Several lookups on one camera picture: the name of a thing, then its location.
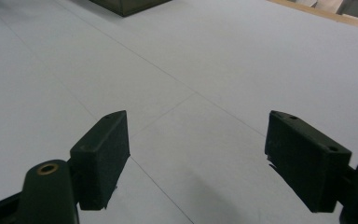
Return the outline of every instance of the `brass insert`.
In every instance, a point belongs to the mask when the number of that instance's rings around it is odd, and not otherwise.
[[[59,165],[56,163],[47,163],[37,168],[38,175],[49,175],[58,170]]]

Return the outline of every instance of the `dark green box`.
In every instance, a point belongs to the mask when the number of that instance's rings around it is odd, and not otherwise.
[[[155,7],[171,0],[90,0],[122,17],[130,16],[139,11]]]

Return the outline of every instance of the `wooden edge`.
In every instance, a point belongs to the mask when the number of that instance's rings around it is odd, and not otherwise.
[[[332,21],[338,21],[338,22],[349,24],[349,25],[358,26],[358,19],[354,18],[354,17],[344,17],[341,15],[323,11],[323,10],[320,10],[317,8],[306,7],[306,6],[303,6],[303,5],[294,3],[294,2],[290,2],[287,0],[268,0],[268,1],[282,5],[282,6],[291,7],[291,8],[303,11],[303,12],[307,12],[307,13],[315,15],[315,16],[327,18]]]

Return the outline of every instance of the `gray surface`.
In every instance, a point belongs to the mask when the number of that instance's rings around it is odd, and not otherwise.
[[[337,223],[268,166],[271,109],[358,163],[358,28],[248,0],[175,0],[126,19],[87,0],[0,0],[0,199],[128,110],[130,158],[82,223]]]

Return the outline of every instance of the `white table surface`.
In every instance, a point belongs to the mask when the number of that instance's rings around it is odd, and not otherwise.
[[[358,164],[358,28],[267,1],[174,0],[128,18],[87,0],[0,0],[0,200],[129,113],[131,158],[82,224],[338,223],[268,166],[269,111]]]

